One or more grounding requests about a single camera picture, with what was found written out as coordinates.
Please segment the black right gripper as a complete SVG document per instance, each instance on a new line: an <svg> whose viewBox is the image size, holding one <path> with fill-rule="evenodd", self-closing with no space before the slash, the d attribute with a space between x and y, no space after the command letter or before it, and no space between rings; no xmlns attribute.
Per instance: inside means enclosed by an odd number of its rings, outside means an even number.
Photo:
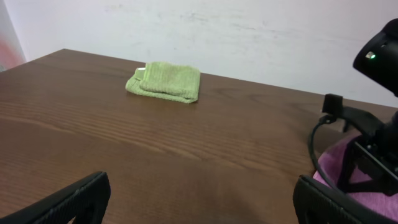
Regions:
<svg viewBox="0 0 398 224"><path fill-rule="evenodd" d="M345 121L361 134L346 145L337 188L344 193L397 193L397 114L383 123L372 113L343 105L343 97L325 95L322 111L330 123Z"/></svg>

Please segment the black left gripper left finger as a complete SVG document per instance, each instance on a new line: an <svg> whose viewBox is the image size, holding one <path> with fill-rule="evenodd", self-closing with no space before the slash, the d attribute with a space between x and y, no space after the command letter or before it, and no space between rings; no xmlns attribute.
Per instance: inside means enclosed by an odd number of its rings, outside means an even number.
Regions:
<svg viewBox="0 0 398 224"><path fill-rule="evenodd" d="M106 172L95 172L48 197L1 218L3 224L101 224L111 196Z"/></svg>

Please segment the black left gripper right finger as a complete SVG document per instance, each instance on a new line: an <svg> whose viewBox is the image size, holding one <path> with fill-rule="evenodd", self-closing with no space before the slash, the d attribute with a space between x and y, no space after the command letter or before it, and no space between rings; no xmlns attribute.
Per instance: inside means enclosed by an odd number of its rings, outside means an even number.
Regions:
<svg viewBox="0 0 398 224"><path fill-rule="evenodd" d="M299 224L397 224L307 175L298 178L293 204Z"/></svg>

